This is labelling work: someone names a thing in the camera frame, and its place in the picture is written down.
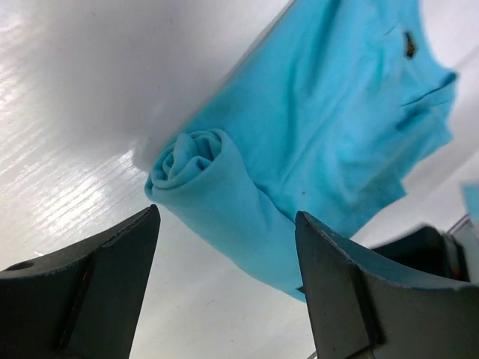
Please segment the fabric fold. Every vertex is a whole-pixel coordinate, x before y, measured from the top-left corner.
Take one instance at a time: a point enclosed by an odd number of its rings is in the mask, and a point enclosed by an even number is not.
[[[294,223],[251,181],[225,132],[178,135],[156,162],[145,191],[243,271],[304,300],[296,290],[302,279]]]

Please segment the glossy white surface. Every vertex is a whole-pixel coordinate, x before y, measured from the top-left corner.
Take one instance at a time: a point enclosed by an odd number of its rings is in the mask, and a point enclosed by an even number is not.
[[[147,206],[144,170],[287,3],[2,0],[0,267]],[[456,140],[407,179],[410,196],[357,235],[367,245],[419,221],[447,228],[463,213],[457,183],[479,178],[479,3],[424,8],[436,54],[462,73]],[[132,358],[312,353],[304,304],[250,279],[160,210]]]

